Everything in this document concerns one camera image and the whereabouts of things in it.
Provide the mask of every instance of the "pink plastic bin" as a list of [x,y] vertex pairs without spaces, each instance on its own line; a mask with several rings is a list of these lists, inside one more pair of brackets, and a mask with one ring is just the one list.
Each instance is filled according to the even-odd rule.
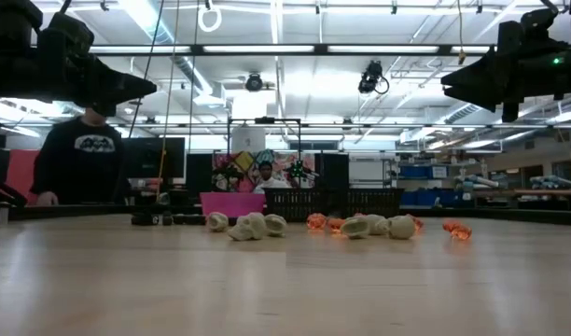
[[227,217],[263,212],[265,195],[243,192],[201,192],[202,213],[220,212]]

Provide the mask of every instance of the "wooden table surface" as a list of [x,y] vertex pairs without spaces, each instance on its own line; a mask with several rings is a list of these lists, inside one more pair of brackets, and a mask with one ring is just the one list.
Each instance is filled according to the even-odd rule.
[[0,228],[0,335],[571,335],[571,227],[233,242],[126,216]]

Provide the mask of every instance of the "person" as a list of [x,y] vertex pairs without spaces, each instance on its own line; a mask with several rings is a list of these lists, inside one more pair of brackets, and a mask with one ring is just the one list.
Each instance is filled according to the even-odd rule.
[[260,172],[260,182],[255,188],[255,193],[265,193],[267,188],[291,188],[287,182],[273,177],[273,165],[269,161],[263,161],[258,165]]
[[119,178],[124,147],[107,118],[87,108],[49,132],[35,159],[33,194],[40,206],[122,203],[128,180]]

